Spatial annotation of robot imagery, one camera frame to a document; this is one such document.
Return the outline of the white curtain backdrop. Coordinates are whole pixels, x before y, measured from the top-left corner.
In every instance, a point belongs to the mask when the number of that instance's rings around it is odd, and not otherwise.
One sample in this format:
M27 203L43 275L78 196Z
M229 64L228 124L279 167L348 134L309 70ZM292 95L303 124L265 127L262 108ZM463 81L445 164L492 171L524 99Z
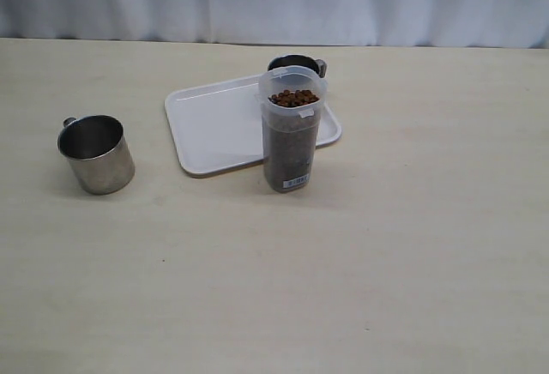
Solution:
M548 45L548 0L1 0L1 34L243 45Z

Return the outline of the clear plastic tall container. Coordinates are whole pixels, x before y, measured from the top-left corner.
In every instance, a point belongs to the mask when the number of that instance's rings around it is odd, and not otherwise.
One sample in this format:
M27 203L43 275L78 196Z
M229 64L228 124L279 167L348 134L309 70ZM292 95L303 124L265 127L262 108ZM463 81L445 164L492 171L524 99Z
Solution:
M308 184L326 91L324 79L303 66L260 76L263 173L271 189L286 193Z

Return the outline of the white plastic tray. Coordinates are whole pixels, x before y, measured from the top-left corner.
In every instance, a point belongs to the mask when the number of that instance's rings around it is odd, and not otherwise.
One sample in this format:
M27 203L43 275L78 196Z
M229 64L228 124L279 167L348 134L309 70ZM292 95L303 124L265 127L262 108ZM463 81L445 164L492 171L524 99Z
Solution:
M168 95L166 115L178 159L190 175L202 177L263 162L260 76L186 88ZM336 142L341 133L341 125L325 104L317 147Z

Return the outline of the steel mug with kibble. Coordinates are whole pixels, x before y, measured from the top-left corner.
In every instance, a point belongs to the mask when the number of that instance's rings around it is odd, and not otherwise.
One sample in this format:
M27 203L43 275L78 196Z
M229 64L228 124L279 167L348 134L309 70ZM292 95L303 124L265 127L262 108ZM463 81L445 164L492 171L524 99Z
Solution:
M268 64L268 71L289 66L300 66L313 70L320 78L324 78L328 65L322 59L314 59L305 55L288 54L273 59Z

